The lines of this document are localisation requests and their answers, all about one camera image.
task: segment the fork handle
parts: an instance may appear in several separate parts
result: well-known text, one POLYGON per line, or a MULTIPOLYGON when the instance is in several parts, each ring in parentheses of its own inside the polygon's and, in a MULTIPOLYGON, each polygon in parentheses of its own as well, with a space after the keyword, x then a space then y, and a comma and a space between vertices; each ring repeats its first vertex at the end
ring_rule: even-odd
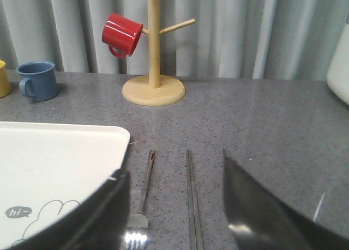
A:
POLYGON ((149 181, 150 181, 151 174, 152 174, 154 159, 155 159, 155 150, 152 149, 149 151, 148 165, 147 165, 147 170, 146 170, 146 179, 144 180, 144 184, 142 187, 142 193, 141 193, 141 202, 140 202, 139 213, 143 214, 143 215, 146 212, 145 204, 146 204, 146 200, 147 200, 149 181))

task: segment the speckled countertop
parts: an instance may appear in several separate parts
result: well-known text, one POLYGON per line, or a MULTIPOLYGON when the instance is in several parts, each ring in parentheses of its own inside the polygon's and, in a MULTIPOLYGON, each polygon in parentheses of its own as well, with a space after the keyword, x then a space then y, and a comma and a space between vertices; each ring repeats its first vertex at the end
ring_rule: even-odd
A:
POLYGON ((125 166, 136 212, 156 149, 147 249, 189 249, 185 150, 193 156, 205 249, 237 249, 222 203, 222 149, 285 203, 349 237, 349 106, 321 81, 183 80, 180 102, 145 107, 122 97, 125 75, 57 72, 59 95, 31 102, 12 92, 0 121, 113 125, 131 134, 125 166))

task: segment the chopstick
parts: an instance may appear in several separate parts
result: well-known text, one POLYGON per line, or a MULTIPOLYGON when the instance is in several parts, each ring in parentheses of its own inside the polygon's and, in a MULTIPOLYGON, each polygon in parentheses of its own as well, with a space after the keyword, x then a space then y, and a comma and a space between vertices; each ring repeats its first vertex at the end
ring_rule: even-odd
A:
POLYGON ((197 193, 190 150, 186 151, 186 179, 188 183, 190 249, 203 250, 197 193))

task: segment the curtain fold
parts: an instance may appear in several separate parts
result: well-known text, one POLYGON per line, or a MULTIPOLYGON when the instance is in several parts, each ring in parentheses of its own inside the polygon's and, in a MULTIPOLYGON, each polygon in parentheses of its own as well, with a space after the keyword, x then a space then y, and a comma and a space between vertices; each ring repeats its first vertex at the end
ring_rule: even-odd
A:
MULTIPOLYGON (((325 80, 349 0, 161 0, 160 71, 177 77, 325 80)), ((117 59, 101 42, 111 12, 147 27, 147 0, 0 0, 8 69, 51 60, 57 70, 148 73, 148 38, 117 59)))

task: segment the speech bubble drawing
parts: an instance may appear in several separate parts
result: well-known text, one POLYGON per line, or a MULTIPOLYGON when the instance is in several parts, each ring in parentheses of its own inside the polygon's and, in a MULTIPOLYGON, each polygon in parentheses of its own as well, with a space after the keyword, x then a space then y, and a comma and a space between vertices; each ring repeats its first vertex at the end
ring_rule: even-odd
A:
POLYGON ((26 206, 14 206, 6 210, 5 215, 8 218, 21 218, 21 217, 29 217, 33 210, 26 206))

